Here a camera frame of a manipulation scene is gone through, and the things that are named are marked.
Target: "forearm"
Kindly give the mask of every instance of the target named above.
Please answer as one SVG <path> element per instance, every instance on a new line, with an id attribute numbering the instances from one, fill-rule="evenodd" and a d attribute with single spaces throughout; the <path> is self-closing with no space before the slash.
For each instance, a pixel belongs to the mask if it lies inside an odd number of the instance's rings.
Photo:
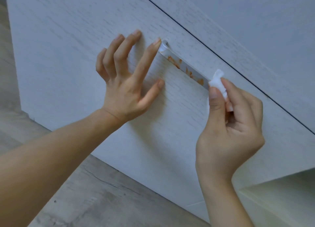
<path id="1" fill-rule="evenodd" d="M 213 227 L 254 227 L 239 200 L 232 182 L 201 185 Z"/>
<path id="2" fill-rule="evenodd" d="M 118 128 L 114 117 L 98 110 L 0 157 L 0 225 L 27 226 L 80 163 Z"/>

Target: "cotton pad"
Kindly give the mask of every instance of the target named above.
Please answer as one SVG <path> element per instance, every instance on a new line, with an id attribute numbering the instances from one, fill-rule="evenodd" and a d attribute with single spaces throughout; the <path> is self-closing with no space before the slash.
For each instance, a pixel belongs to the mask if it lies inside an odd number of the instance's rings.
<path id="1" fill-rule="evenodd" d="M 215 74 L 213 75 L 213 78 L 211 81 L 209 81 L 209 85 L 211 87 L 216 87 L 218 90 L 220 90 L 221 94 L 223 95 L 223 98 L 225 99 L 226 103 L 226 111 L 227 112 L 232 112 L 233 111 L 233 106 L 227 96 L 226 89 L 224 85 L 222 84 L 221 78 L 224 76 L 224 72 L 222 70 L 217 70 Z M 210 105 L 209 105 L 209 97 L 207 99 L 207 118 L 209 116 L 209 111 L 210 111 Z"/>

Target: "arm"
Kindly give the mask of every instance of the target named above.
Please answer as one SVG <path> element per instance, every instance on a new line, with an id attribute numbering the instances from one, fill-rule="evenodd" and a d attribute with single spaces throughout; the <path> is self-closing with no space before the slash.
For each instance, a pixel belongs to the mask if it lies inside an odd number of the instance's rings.
<path id="1" fill-rule="evenodd" d="M 196 171 L 213 227 L 253 227 L 231 180 L 265 143 L 262 102 L 226 79 L 222 83 L 234 112 L 226 114 L 221 92 L 210 87 L 210 114 L 196 145 Z"/>
<path id="2" fill-rule="evenodd" d="M 130 74 L 127 56 L 140 36 L 140 31 L 126 39 L 119 35 L 98 55 L 96 70 L 106 82 L 101 109 L 0 157 L 0 226 L 27 226 L 99 144 L 150 107 L 164 82 L 158 80 L 144 97 L 140 92 L 161 40 L 147 48 Z"/>

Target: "wooden floor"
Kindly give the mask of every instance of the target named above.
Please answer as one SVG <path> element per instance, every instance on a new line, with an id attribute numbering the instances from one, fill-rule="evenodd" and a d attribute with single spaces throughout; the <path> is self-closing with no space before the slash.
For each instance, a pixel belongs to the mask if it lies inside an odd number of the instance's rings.
<path id="1" fill-rule="evenodd" d="M 0 155 L 50 131 L 21 111 L 8 11 L 0 0 Z M 30 227 L 209 226 L 89 156 Z"/>

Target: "drawer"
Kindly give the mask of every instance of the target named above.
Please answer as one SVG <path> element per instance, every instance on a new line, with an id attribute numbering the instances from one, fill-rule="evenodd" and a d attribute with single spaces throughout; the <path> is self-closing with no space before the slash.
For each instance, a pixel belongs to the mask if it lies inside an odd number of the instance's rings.
<path id="1" fill-rule="evenodd" d="M 8 0 L 8 5 L 22 110 L 44 127 L 55 130 L 102 106 L 105 83 L 95 72 L 96 56 L 118 33 L 139 28 L 143 37 L 129 55 L 131 70 L 160 36 L 207 77 L 219 68 L 263 101 L 266 144 L 238 169 L 237 189 L 315 166 L 315 136 L 149 0 Z M 189 210 L 203 201 L 195 144 L 206 123 L 208 93 L 159 54 L 145 87 L 157 78 L 166 85 L 151 109 L 92 154 Z"/>
<path id="2" fill-rule="evenodd" d="M 314 0 L 151 0 L 315 133 Z"/>

